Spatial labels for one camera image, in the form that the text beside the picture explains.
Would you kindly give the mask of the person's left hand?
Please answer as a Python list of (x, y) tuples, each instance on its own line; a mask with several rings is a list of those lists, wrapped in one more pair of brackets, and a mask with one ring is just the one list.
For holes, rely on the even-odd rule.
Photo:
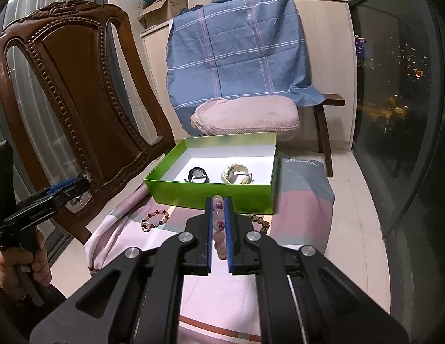
[(34, 280), (44, 287), (48, 286), (52, 280), (45, 238), (40, 230), (35, 230), (35, 233), (35, 239), (39, 244), (35, 253), (20, 247), (0, 249), (0, 288), (14, 299), (22, 299), (26, 296), (25, 287), (16, 273), (18, 266), (29, 266)]

